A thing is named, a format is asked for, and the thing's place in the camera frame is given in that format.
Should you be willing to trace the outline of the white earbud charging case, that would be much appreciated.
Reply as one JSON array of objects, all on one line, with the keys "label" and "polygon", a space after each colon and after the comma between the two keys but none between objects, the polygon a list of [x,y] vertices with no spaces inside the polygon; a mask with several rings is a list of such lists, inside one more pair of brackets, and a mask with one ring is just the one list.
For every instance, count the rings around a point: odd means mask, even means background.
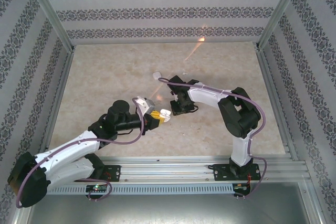
[{"label": "white earbud charging case", "polygon": [[160,117],[164,119],[165,122],[169,121],[171,118],[171,111],[166,109],[160,110]]}]

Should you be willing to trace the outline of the left small circuit board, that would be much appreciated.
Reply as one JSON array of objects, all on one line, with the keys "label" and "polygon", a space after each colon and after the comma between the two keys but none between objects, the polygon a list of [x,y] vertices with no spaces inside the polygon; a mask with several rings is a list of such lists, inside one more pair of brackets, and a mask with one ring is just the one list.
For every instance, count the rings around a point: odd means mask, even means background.
[{"label": "left small circuit board", "polygon": [[107,192],[108,186],[107,185],[87,185],[86,186],[86,193],[101,193],[104,194]]}]

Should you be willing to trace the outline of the grey metal sheet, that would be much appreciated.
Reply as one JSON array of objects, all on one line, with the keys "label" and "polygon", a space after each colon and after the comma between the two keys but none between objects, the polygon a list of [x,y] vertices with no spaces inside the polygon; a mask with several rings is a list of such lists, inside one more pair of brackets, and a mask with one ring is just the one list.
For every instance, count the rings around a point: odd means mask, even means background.
[{"label": "grey metal sheet", "polygon": [[48,195],[29,224],[310,224],[295,183],[265,183],[247,199],[232,195],[114,195],[90,202]]}]

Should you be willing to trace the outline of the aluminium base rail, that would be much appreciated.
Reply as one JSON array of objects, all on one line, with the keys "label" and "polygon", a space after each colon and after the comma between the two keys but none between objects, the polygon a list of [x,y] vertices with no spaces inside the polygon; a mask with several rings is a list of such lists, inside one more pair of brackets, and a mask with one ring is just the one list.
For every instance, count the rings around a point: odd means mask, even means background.
[{"label": "aluminium base rail", "polygon": [[[305,161],[293,161],[287,154],[265,159],[263,183],[311,180]],[[106,165],[121,166],[121,184],[212,183],[214,172],[207,167],[229,161],[227,156],[101,157],[101,160]]]}]

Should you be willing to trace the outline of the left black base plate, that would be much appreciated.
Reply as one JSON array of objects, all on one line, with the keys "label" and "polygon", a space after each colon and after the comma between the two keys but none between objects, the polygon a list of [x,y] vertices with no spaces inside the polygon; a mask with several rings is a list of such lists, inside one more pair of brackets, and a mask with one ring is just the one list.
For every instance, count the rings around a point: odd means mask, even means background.
[{"label": "left black base plate", "polygon": [[120,174],[120,165],[106,165],[100,178],[109,182],[119,182]]}]

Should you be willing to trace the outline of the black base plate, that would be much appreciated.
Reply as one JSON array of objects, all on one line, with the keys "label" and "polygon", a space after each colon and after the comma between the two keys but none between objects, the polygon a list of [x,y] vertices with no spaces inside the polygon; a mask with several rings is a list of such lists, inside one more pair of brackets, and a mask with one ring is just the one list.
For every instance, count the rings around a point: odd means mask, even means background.
[{"label": "black base plate", "polygon": [[120,165],[106,165],[100,178],[109,182],[119,182],[120,174]]},{"label": "black base plate", "polygon": [[261,178],[258,164],[251,164],[247,168],[233,172],[229,164],[209,165],[213,171],[215,181],[257,181]]}]

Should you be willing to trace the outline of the left aluminium side rail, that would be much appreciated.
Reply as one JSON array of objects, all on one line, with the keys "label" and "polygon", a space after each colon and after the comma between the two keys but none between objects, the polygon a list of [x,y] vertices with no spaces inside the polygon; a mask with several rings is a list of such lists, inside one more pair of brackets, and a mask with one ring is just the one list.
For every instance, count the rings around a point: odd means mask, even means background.
[{"label": "left aluminium side rail", "polygon": [[54,68],[46,69],[14,161],[26,152],[37,154],[49,149],[75,50],[73,46],[66,54],[60,53]]}]

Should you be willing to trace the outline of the aluminium side rail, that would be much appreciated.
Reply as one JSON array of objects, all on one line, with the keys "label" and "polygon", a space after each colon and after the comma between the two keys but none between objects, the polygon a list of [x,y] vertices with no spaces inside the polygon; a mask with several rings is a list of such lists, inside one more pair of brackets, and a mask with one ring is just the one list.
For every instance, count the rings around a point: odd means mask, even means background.
[{"label": "aluminium side rail", "polygon": [[[267,61],[264,56],[264,53],[261,49],[258,48],[257,43],[253,43],[253,45],[256,51],[256,55],[258,58],[258,62],[260,65],[262,75],[264,77],[265,85],[266,85],[266,88],[267,88],[267,91],[270,97],[270,102],[271,102],[273,111],[275,113],[275,118],[278,123],[280,136],[284,142],[284,146],[288,147],[291,159],[294,162],[298,162],[298,161],[302,162],[305,167],[306,173],[310,173],[306,161],[303,159],[300,159],[295,150],[292,137],[290,136],[289,127],[286,123],[283,109],[281,107],[281,103],[278,98],[276,87],[273,83],[271,72],[267,65]],[[316,190],[312,182],[312,178],[311,177],[307,179],[304,178],[302,182],[298,182],[298,187],[300,190],[300,199],[302,199],[302,202],[304,204],[304,209],[308,216],[309,224],[326,224],[326,219],[324,217],[321,204],[318,200]]]},{"label": "aluminium side rail", "polygon": [[66,54],[60,53],[54,68],[46,69],[14,161],[26,152],[37,154],[49,149],[75,50],[73,46]]}]

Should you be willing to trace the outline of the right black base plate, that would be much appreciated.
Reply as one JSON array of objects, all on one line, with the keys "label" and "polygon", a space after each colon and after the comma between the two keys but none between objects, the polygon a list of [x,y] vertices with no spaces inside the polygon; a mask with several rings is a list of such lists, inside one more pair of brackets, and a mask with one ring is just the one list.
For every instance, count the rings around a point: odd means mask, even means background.
[{"label": "right black base plate", "polygon": [[258,164],[251,164],[247,168],[233,172],[229,164],[209,165],[213,171],[215,181],[257,181],[261,178]]}]

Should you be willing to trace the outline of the right aluminium side rail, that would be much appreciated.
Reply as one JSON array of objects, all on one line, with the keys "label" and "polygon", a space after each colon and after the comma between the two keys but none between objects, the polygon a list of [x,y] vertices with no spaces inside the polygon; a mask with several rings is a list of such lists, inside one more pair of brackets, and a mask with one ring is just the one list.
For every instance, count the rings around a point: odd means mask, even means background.
[{"label": "right aluminium side rail", "polygon": [[[264,56],[264,53],[261,49],[258,48],[257,43],[253,43],[253,45],[256,51],[256,55],[258,58],[258,62],[260,65],[262,75],[264,77],[265,85],[266,85],[266,88],[267,88],[267,91],[270,97],[270,102],[271,102],[273,111],[275,113],[275,118],[278,123],[280,136],[284,142],[284,146],[288,147],[291,159],[294,162],[298,162],[298,161],[302,162],[305,167],[306,173],[310,173],[306,161],[303,159],[300,159],[295,150],[292,137],[290,136],[289,127],[286,123],[283,109],[281,107],[281,103],[278,98],[276,87],[273,83],[271,72],[267,65],[267,61]],[[324,217],[321,204],[318,200],[316,190],[312,182],[312,178],[311,177],[307,179],[304,178],[302,182],[298,182],[298,187],[300,190],[300,199],[302,199],[302,202],[304,204],[304,209],[308,216],[309,224],[326,224],[326,219]]]}]

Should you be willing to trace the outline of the left aluminium frame post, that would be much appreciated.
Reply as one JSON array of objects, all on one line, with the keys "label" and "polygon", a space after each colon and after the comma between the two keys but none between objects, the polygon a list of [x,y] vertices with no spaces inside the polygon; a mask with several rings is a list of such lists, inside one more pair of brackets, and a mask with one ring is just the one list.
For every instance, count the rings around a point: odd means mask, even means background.
[{"label": "left aluminium frame post", "polygon": [[68,51],[72,51],[74,45],[72,44],[66,30],[64,29],[59,17],[57,16],[56,11],[54,10],[52,4],[49,0],[38,0],[41,8],[43,9],[46,17],[49,19],[53,29],[60,38],[62,44]]}]

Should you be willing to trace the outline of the aluminium frame post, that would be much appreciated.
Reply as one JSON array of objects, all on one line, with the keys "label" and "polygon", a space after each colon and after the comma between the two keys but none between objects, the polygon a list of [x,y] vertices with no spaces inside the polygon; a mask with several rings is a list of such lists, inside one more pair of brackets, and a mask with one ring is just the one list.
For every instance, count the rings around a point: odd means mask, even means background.
[{"label": "aluminium frame post", "polygon": [[72,44],[66,30],[64,29],[59,17],[57,16],[56,11],[54,10],[52,4],[49,0],[38,0],[41,8],[43,9],[46,17],[49,19],[53,29],[60,38],[62,44],[68,51],[72,51],[74,45]]},{"label": "aluminium frame post", "polygon": [[273,14],[270,17],[270,20],[268,21],[261,37],[260,40],[257,43],[257,48],[259,50],[262,50],[265,45],[268,42],[268,39],[270,38],[272,32],[276,28],[280,18],[284,14],[288,4],[290,3],[290,0],[280,0],[273,12]]}]

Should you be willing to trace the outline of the right aluminium frame post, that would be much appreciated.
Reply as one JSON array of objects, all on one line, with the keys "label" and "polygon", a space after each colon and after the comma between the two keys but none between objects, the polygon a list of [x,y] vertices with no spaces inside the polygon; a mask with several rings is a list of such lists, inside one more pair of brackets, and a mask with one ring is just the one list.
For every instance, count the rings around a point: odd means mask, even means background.
[{"label": "right aluminium frame post", "polygon": [[265,45],[268,42],[268,39],[270,38],[272,32],[276,28],[280,18],[284,14],[288,4],[290,3],[290,0],[280,0],[273,12],[273,14],[270,17],[270,20],[268,21],[261,37],[260,40],[257,43],[257,48],[259,50],[262,50]]}]

